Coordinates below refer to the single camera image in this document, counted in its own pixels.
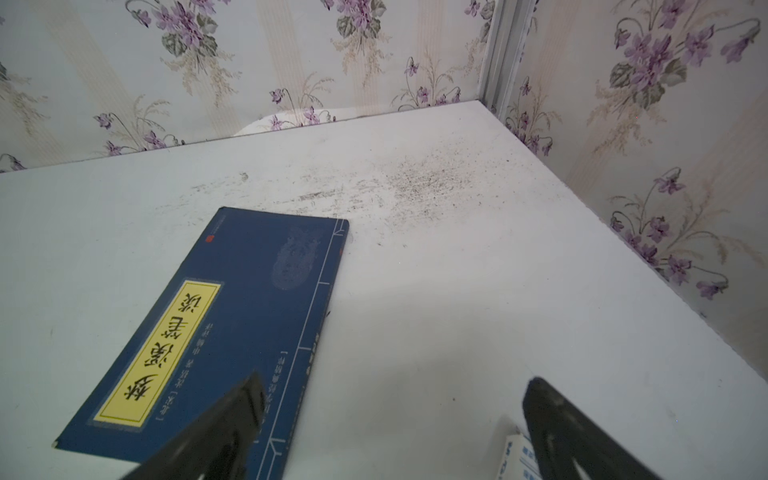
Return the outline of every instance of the black tool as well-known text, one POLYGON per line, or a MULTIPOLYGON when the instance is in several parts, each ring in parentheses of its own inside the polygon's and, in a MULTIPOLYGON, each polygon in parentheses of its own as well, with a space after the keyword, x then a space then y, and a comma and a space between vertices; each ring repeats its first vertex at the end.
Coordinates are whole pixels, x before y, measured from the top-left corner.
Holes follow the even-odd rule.
POLYGON ((123 480, 242 480, 265 406, 252 373, 123 480))
POLYGON ((660 480, 542 378, 528 384, 523 413, 544 480, 660 480))

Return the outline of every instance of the book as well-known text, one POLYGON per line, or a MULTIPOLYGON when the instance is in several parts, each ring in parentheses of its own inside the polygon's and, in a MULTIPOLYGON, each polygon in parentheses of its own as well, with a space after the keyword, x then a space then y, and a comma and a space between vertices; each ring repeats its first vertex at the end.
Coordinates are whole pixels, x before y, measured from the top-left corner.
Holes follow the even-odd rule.
POLYGON ((255 370, 246 478, 280 478, 348 231, 220 208, 55 448, 143 462, 255 370))
POLYGON ((521 433, 507 435, 496 480, 541 480, 531 440, 521 433))

